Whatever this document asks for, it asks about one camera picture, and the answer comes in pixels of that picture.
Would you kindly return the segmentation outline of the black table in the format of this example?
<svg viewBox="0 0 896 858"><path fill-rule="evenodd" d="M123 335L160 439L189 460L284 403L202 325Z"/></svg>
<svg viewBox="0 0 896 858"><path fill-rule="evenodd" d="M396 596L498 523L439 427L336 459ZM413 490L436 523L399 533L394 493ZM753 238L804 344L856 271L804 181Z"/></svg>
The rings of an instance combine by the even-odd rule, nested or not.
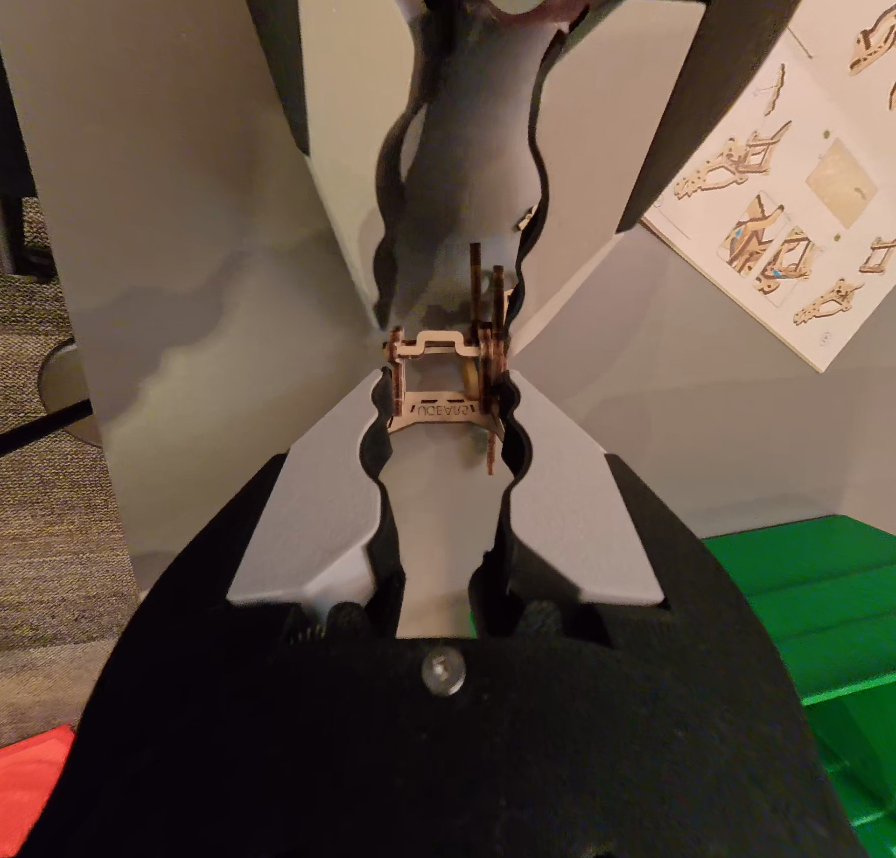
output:
<svg viewBox="0 0 896 858"><path fill-rule="evenodd" d="M2 270L48 283L56 276L50 249L29 248L24 223L24 200L38 192L21 133L6 68L1 65L1 233Z"/></svg>

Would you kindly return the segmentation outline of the open instruction booklet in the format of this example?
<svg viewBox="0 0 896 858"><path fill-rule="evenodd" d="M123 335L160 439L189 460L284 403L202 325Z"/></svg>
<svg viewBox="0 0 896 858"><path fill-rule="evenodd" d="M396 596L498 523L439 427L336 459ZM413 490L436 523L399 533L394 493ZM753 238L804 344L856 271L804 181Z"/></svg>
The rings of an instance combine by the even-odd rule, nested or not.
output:
<svg viewBox="0 0 896 858"><path fill-rule="evenodd" d="M894 185L780 38L643 223L813 370L894 288Z"/></svg>

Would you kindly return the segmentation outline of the black floor stand pole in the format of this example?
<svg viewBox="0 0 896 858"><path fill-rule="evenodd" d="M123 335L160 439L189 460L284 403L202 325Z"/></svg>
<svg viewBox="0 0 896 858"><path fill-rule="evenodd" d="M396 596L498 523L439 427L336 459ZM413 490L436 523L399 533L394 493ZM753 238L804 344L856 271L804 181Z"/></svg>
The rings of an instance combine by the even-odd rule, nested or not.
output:
<svg viewBox="0 0 896 858"><path fill-rule="evenodd" d="M37 389L44 414L2 433L2 457L58 433L66 433L91 447L102 447L84 365L74 338L47 354L39 368Z"/></svg>

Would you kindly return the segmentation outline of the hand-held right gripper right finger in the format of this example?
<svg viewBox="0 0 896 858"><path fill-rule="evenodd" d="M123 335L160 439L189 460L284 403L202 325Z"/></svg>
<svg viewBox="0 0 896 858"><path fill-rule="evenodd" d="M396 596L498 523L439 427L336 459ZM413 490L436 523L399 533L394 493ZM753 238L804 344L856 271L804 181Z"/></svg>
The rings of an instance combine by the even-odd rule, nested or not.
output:
<svg viewBox="0 0 896 858"><path fill-rule="evenodd" d="M665 598L608 453L519 371L501 376L495 398L511 482L470 579L476 632L608 638L600 606Z"/></svg>

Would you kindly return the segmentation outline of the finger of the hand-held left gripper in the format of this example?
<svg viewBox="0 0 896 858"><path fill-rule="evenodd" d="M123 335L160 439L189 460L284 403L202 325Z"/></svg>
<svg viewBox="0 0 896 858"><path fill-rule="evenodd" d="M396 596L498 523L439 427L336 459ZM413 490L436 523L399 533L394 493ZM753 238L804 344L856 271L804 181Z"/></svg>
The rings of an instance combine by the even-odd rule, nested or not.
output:
<svg viewBox="0 0 896 858"><path fill-rule="evenodd" d="M706 6L615 0L568 34L546 75L535 143L546 169L546 219L521 264L518 355L609 251Z"/></svg>
<svg viewBox="0 0 896 858"><path fill-rule="evenodd" d="M405 112L423 0L297 0L308 168L372 323L375 250L385 236L380 153Z"/></svg>

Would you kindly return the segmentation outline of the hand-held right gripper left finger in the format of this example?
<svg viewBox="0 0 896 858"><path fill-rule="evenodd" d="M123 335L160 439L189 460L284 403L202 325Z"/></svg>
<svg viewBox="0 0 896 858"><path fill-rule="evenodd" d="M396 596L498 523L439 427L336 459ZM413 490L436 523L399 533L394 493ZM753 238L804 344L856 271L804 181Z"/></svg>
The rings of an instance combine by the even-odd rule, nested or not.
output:
<svg viewBox="0 0 896 858"><path fill-rule="evenodd" d="M406 575L380 474L392 455L392 373L376 370L295 441L230 584L235 606L342 603L398 626Z"/></svg>

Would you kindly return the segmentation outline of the wooden model lever assembly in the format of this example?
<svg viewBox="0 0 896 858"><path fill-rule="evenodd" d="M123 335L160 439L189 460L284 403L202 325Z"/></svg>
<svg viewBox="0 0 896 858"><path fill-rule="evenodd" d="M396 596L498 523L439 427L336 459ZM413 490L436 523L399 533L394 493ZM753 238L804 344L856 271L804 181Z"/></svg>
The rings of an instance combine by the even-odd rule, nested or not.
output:
<svg viewBox="0 0 896 858"><path fill-rule="evenodd" d="M493 475L497 459L497 442L503 437L499 404L495 387L507 368L508 292L505 289L504 267L496 265L490 272L487 293L484 292L482 249L476 242L469 245L470 325L469 340L478 355L465 361L463 376L467 396L472 395L472 375L476 373L476 404L487 428L487 473Z"/></svg>

